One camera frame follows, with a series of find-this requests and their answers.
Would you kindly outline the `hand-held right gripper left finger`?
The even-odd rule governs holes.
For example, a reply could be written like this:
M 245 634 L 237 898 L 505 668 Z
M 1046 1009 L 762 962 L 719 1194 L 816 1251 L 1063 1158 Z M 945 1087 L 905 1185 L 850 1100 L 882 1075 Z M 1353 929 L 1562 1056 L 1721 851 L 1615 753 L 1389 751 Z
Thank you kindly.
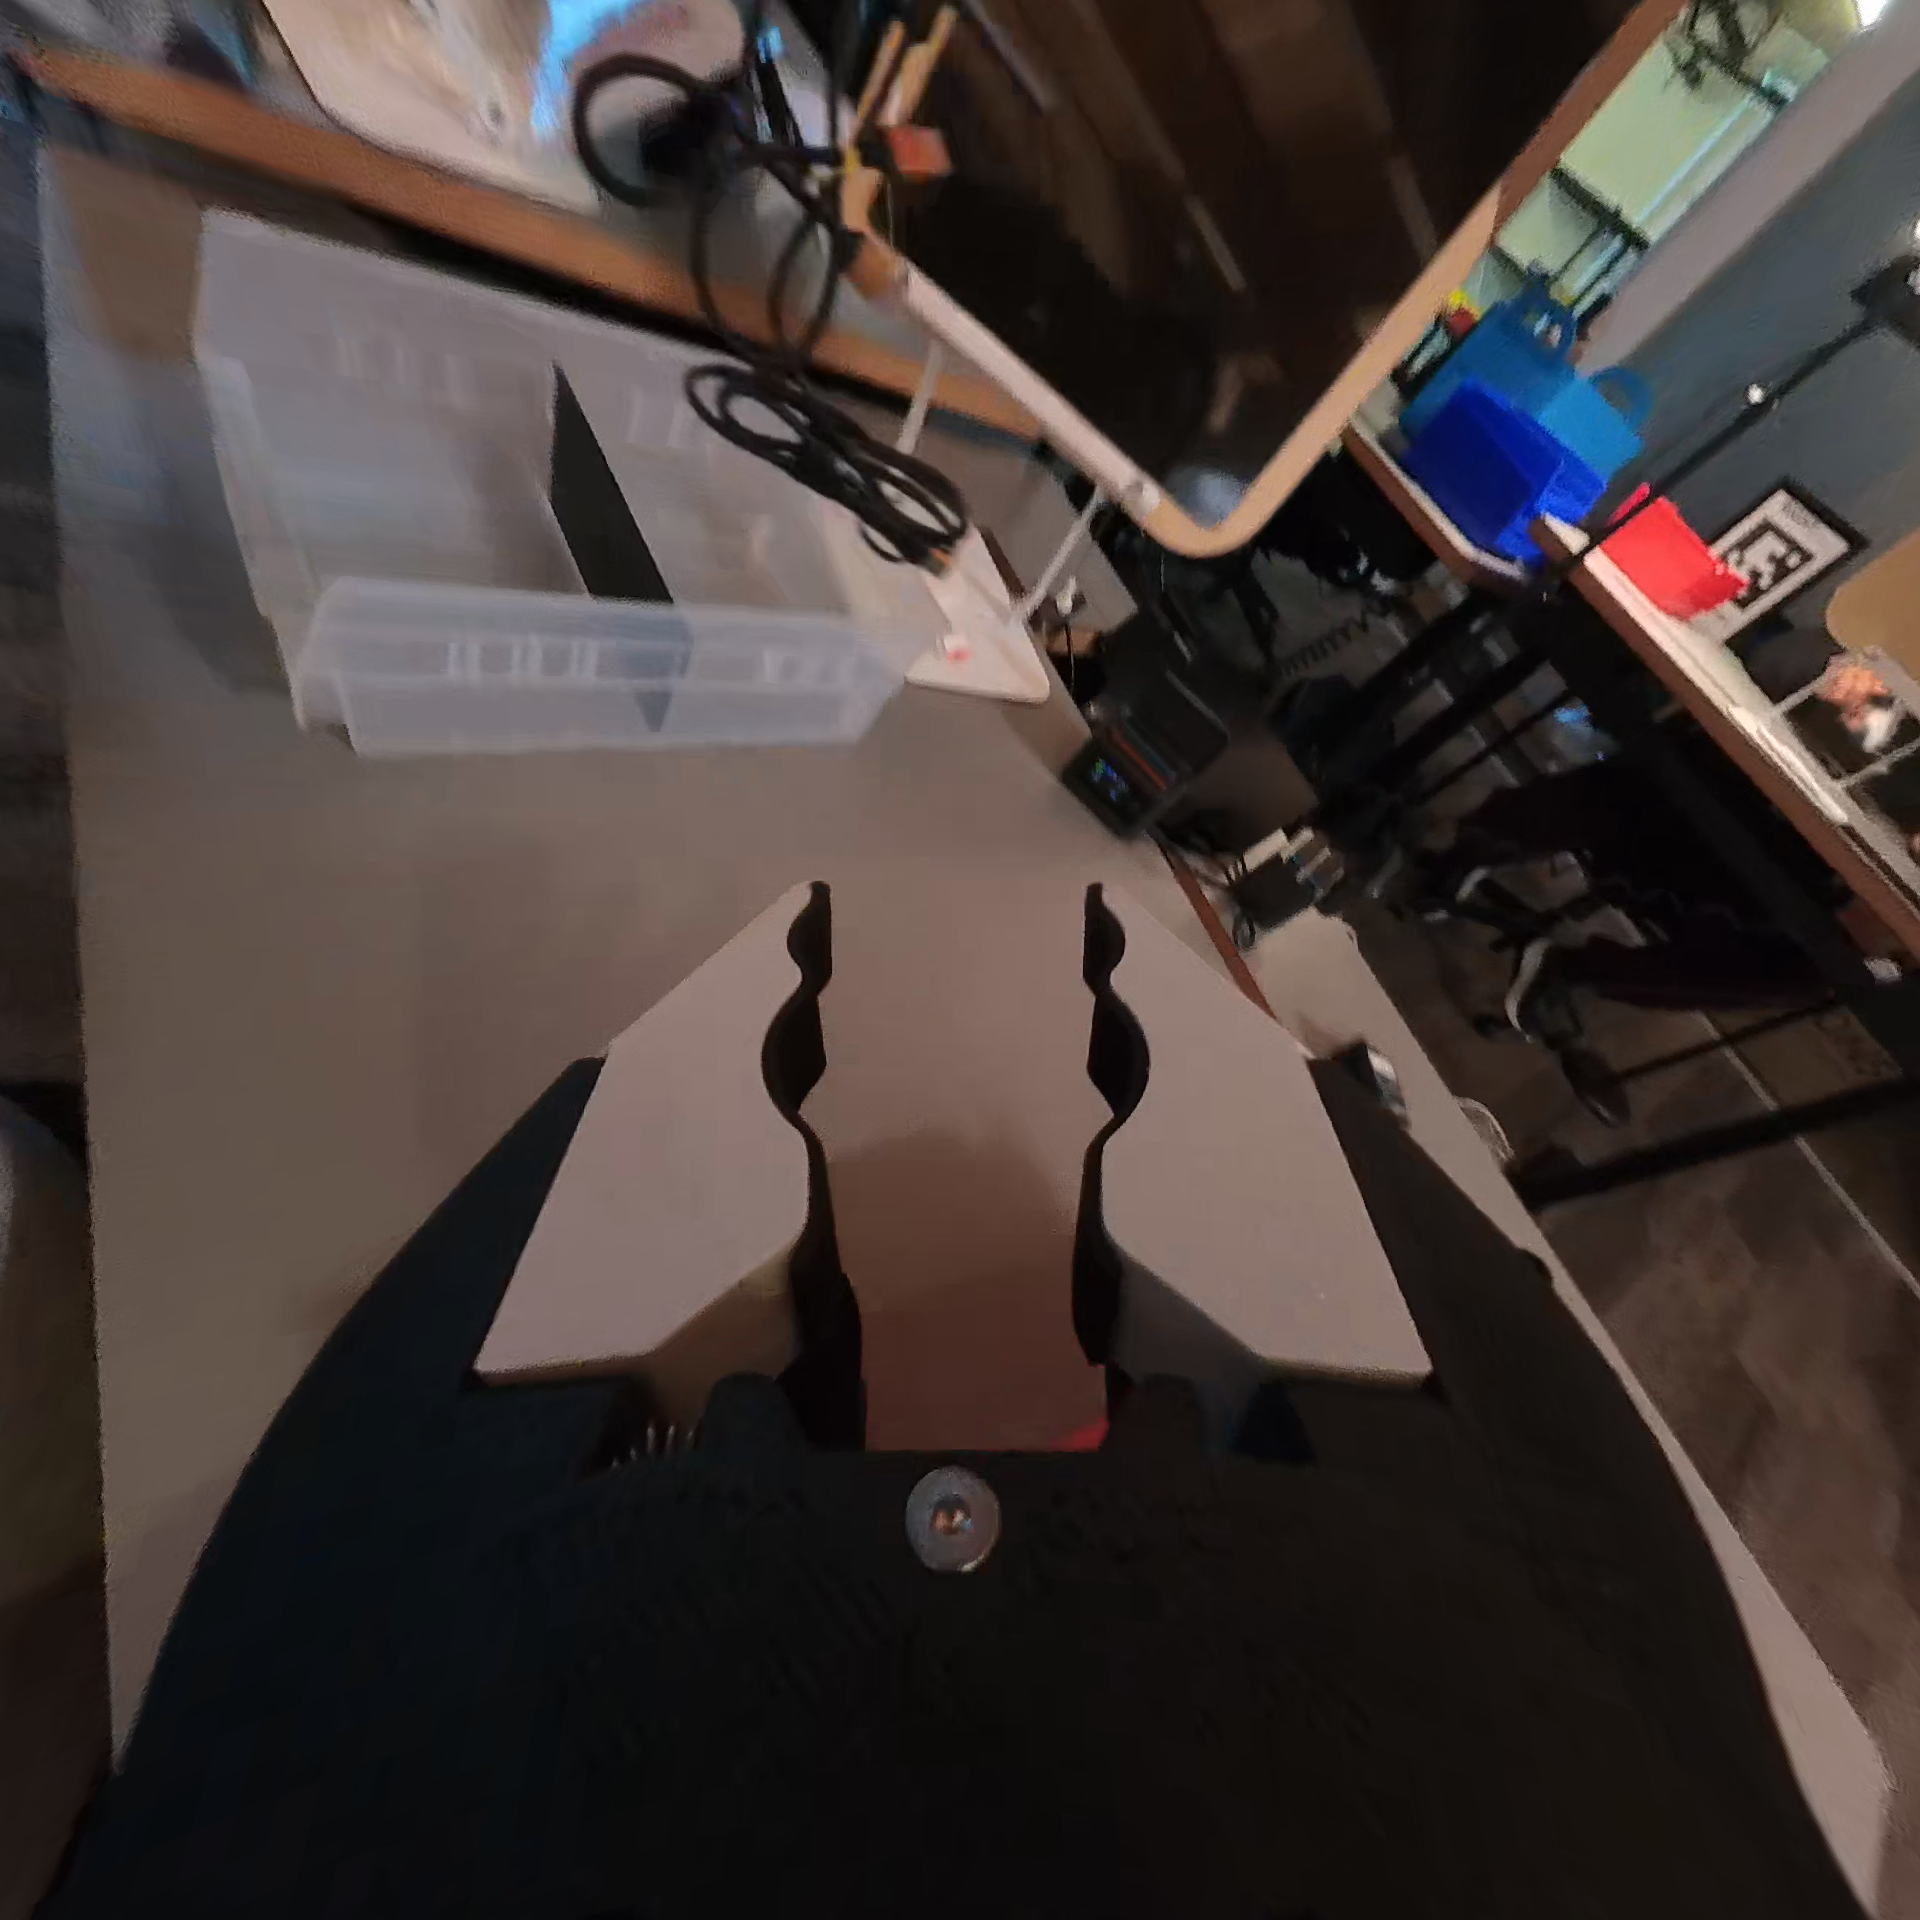
M 494 1323 L 489 1386 L 635 1386 L 690 1430 L 769 1377 L 822 1449 L 865 1443 L 862 1320 L 806 1103 L 832 897 L 790 887 L 613 1038 Z

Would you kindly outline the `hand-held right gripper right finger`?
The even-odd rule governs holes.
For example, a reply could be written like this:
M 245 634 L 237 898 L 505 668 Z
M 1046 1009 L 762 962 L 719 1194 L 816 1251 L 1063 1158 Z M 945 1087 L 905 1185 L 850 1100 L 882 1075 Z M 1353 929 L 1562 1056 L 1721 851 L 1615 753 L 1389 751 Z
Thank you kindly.
M 1129 894 L 1090 886 L 1071 1331 L 1109 1387 L 1413 1387 L 1431 1361 L 1309 1051 Z

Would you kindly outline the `clear plastic bin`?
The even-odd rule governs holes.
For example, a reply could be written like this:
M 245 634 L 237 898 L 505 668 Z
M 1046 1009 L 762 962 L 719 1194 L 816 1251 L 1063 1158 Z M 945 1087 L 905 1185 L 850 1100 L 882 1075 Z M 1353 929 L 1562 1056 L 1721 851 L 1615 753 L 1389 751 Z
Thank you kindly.
M 837 746 L 943 636 L 666 336 L 207 214 L 193 352 L 294 719 L 358 754 Z

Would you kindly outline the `office chair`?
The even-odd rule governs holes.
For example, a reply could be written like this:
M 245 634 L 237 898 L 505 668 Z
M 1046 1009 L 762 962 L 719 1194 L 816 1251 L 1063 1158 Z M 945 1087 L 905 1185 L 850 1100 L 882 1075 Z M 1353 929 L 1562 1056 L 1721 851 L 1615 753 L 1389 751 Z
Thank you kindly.
M 1422 856 L 1409 832 L 1429 822 L 1438 795 L 1497 762 L 1562 702 L 1565 688 L 1554 684 L 1542 706 L 1482 739 L 1477 759 L 1418 785 L 1425 762 L 1490 726 L 1499 704 L 1537 676 L 1557 680 L 1557 654 L 1574 624 L 1565 599 L 1469 592 L 1319 715 L 1299 740 L 1312 802 L 1286 828 L 1304 834 L 1335 890 L 1422 871 L 1408 887 L 1423 912 L 1464 914 L 1515 950 L 1547 938 L 1552 920 L 1542 911 L 1493 886 L 1504 871 L 1576 852 L 1576 832 L 1549 812 L 1544 775 L 1485 793 L 1453 819 L 1451 839 L 1438 852 Z

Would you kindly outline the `small black device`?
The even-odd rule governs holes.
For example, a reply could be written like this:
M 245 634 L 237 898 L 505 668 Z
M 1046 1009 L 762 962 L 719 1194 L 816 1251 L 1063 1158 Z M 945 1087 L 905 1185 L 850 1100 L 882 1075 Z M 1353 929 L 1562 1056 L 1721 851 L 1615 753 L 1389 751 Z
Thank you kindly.
M 1134 839 L 1159 828 L 1229 744 L 1227 726 L 1197 694 L 1178 680 L 1161 680 L 1090 708 L 1087 739 L 1057 772 L 1057 785 L 1106 832 Z

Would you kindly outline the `white monitor stand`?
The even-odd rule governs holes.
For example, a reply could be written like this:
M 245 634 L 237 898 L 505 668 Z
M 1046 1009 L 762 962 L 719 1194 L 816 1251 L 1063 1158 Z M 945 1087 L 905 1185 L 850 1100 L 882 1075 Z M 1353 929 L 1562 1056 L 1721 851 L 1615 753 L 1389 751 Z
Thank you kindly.
M 922 350 L 897 451 L 942 474 L 968 528 L 930 590 L 943 630 L 906 671 L 919 688 L 1035 706 L 1136 615 L 1097 542 L 1112 504 L 1051 449 L 943 406 L 953 355 Z

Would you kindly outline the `side table with black legs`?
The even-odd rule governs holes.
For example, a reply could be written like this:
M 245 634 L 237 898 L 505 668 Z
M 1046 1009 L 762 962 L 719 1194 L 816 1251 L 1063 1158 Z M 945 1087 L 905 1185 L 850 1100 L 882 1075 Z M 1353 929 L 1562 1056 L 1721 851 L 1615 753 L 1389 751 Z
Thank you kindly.
M 1743 1028 L 1762 1038 L 1823 1012 L 1853 1012 L 1894 1063 L 1894 1075 L 1758 1119 L 1634 1147 L 1586 1163 L 1554 1147 L 1510 1168 L 1518 1199 L 1539 1215 L 1581 1199 L 1653 1185 L 1762 1147 L 1798 1143 L 1833 1128 L 1914 1107 L 1917 1097 L 1917 918 L 1914 862 L 1894 856 L 1882 831 L 1798 751 L 1786 713 L 1763 702 L 1739 664 L 1687 622 L 1662 614 L 1605 553 L 1558 520 L 1535 538 L 1562 571 L 1526 574 L 1477 550 L 1362 420 L 1339 428 L 1339 446 L 1393 504 L 1431 553 L 1512 619 L 1523 592 L 1576 595 L 1586 636 L 1547 638 L 1477 684 L 1481 704 L 1502 699 L 1549 666 L 1602 731 L 1655 780 L 1669 802 L 1743 897 L 1766 911 L 1816 968 L 1825 998 Z

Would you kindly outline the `red plastic bin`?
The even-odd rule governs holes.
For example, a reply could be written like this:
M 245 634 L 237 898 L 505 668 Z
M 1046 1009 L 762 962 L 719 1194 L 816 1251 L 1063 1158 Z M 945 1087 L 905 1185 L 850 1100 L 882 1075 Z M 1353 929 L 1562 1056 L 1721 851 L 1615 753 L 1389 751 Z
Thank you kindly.
M 1662 614 L 1691 622 L 1741 602 L 1745 576 L 1665 499 L 1638 489 L 1609 520 L 1599 553 Z

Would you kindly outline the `blue plastic bin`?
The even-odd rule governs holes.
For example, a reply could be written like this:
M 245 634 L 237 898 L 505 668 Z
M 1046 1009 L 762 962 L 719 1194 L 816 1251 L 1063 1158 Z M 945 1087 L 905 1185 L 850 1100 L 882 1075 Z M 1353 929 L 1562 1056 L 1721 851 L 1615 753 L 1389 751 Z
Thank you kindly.
M 1403 430 L 1401 464 L 1469 544 L 1523 570 L 1542 563 L 1539 520 L 1578 524 L 1609 489 L 1554 433 L 1471 377 Z

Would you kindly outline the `black and white marker sign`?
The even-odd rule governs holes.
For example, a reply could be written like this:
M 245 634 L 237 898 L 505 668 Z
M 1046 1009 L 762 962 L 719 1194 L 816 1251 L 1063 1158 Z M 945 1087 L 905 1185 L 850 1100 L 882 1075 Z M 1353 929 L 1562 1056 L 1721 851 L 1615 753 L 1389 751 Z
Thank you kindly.
M 1712 556 L 1741 587 L 1696 615 L 1694 634 L 1731 644 L 1747 630 L 1782 614 L 1797 596 L 1858 560 L 1866 538 L 1808 487 L 1784 478 L 1710 540 Z

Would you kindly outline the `light blue bin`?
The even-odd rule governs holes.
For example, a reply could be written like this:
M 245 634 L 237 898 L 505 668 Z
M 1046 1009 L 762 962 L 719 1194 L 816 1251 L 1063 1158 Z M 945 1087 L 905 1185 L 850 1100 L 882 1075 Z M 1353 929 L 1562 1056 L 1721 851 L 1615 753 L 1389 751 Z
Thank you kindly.
M 1451 355 L 1398 409 L 1413 442 L 1463 384 L 1477 384 L 1558 439 L 1602 481 L 1641 452 L 1650 388 L 1629 369 L 1581 374 L 1574 361 L 1576 314 L 1533 274 L 1515 296 L 1487 306 Z

